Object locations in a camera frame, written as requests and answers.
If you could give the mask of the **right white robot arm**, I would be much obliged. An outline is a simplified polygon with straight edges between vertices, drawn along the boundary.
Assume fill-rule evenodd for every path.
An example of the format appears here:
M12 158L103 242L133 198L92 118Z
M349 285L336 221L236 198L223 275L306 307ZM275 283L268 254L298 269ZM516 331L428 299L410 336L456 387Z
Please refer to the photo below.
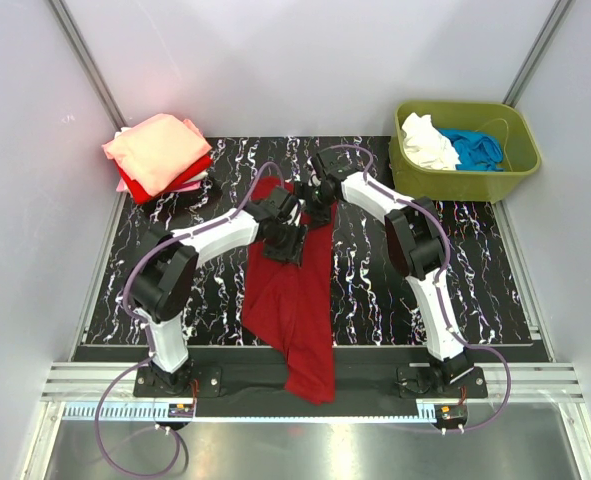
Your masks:
M297 183L295 192L313 225L328 224L331 206L338 201L361 208L384 226L389 259L413 291L425 327L429 366L409 391L455 394L474 364L450 303L450 244L432 200L400 194L329 151L318 152L311 164L312 178Z

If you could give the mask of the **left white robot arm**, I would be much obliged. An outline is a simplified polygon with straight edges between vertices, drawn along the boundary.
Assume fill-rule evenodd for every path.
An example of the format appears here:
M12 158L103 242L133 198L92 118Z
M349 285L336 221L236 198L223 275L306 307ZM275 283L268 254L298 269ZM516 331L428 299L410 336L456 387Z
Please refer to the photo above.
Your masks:
M149 353L138 367L143 383L178 396L194 387L193 360L182 334L182 312L195 271L236 248L257 242L271 259L299 265L307 227L301 223L303 201L286 188L245 203L202 224L171 233L152 229L144 251L126 281L122 305L139 321Z

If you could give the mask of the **dark red t-shirt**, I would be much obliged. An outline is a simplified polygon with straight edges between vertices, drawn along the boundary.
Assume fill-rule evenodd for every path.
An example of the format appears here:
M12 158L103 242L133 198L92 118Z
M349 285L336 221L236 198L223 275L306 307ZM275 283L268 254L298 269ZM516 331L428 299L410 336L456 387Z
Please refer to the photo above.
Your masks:
M331 328L331 223L306 235L301 266L263 255L263 246L248 247L242 325L279 351L287 365L285 389L313 404L335 400Z

